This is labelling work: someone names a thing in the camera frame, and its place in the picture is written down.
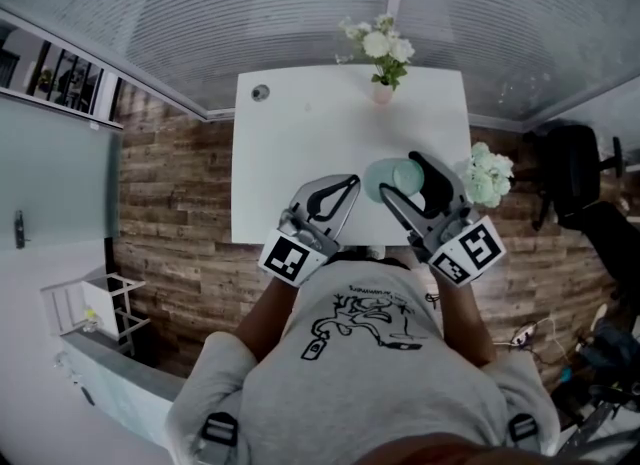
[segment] small pink vase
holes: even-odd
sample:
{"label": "small pink vase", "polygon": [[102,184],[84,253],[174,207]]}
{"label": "small pink vase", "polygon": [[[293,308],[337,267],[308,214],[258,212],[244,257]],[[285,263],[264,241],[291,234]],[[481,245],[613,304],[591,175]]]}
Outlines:
{"label": "small pink vase", "polygon": [[391,85],[373,83],[373,100],[376,104],[388,104],[391,97],[393,97],[393,88]]}

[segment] white wall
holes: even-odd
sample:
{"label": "white wall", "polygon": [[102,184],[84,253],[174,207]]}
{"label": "white wall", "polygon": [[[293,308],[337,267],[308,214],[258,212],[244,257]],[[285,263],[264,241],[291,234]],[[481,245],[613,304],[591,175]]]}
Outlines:
{"label": "white wall", "polygon": [[0,452],[12,465],[168,465],[53,368],[40,289],[104,268],[103,241],[0,252]]}

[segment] wood panel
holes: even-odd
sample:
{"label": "wood panel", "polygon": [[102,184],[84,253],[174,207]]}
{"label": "wood panel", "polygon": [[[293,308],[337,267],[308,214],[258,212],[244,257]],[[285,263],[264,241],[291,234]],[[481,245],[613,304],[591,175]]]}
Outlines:
{"label": "wood panel", "polygon": [[[268,282],[257,266],[260,247],[230,243],[233,124],[190,120],[130,85],[117,108],[125,135],[116,264],[125,276],[147,282],[131,301],[151,318],[158,367],[186,376],[206,336],[233,329]],[[516,177],[531,177],[535,157],[520,135],[473,128],[472,140],[509,156]],[[609,176],[602,184],[606,198],[624,194],[638,205],[638,186],[623,193]],[[515,182],[500,207],[485,211],[509,254],[473,285],[496,341],[509,341],[521,325],[553,316],[557,339],[571,358],[577,336],[587,331],[598,306],[611,302],[615,284],[578,232],[551,222],[533,230],[538,188]],[[436,291],[408,248],[388,249],[388,255],[410,264]],[[566,364],[549,322],[541,325],[534,349],[551,388]]]}

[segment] backpack strap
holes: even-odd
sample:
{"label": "backpack strap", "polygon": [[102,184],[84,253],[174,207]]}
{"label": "backpack strap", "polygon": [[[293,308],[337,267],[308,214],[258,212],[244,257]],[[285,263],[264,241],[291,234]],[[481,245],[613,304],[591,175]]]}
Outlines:
{"label": "backpack strap", "polygon": [[538,424],[528,413],[519,413],[509,421],[507,445],[525,451],[540,452]]}
{"label": "backpack strap", "polygon": [[198,451],[199,465],[249,465],[249,445],[242,437],[238,425],[240,396],[231,394],[220,406],[220,411],[207,416],[202,430]]}

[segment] strap buckle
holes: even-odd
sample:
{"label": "strap buckle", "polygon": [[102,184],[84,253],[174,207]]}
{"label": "strap buckle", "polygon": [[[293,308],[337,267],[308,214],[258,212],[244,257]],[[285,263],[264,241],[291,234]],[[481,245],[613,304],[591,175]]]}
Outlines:
{"label": "strap buckle", "polygon": [[509,421],[509,434],[514,443],[538,434],[538,424],[531,415],[519,413]]}
{"label": "strap buckle", "polygon": [[229,447],[238,443],[238,421],[227,412],[212,413],[202,426],[202,438]]}

